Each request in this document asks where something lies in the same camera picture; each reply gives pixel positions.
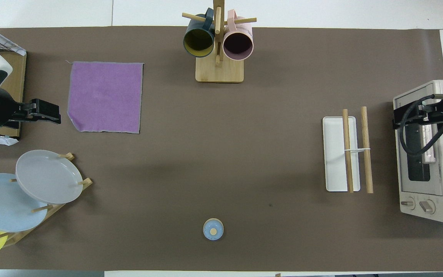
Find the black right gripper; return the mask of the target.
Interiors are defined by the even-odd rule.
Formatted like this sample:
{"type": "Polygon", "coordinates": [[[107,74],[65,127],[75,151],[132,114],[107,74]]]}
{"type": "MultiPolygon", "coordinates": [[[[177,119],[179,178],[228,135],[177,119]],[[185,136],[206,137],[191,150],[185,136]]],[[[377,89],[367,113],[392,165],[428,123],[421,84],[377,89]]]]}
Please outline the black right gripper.
{"type": "Polygon", "coordinates": [[[405,106],[394,109],[393,129],[398,130],[401,122],[404,125],[432,125],[442,122],[442,114],[437,110],[437,104],[423,104],[411,102],[405,106]]]}

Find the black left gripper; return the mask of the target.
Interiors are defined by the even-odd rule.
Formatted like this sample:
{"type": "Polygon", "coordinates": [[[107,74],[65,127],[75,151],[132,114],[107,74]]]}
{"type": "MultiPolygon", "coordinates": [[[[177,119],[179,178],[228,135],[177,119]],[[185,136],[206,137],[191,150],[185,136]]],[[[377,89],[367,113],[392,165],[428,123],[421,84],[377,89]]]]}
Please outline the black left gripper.
{"type": "Polygon", "coordinates": [[[46,121],[61,124],[60,109],[58,105],[41,99],[32,99],[22,105],[22,111],[26,114],[25,122],[46,121]]]}

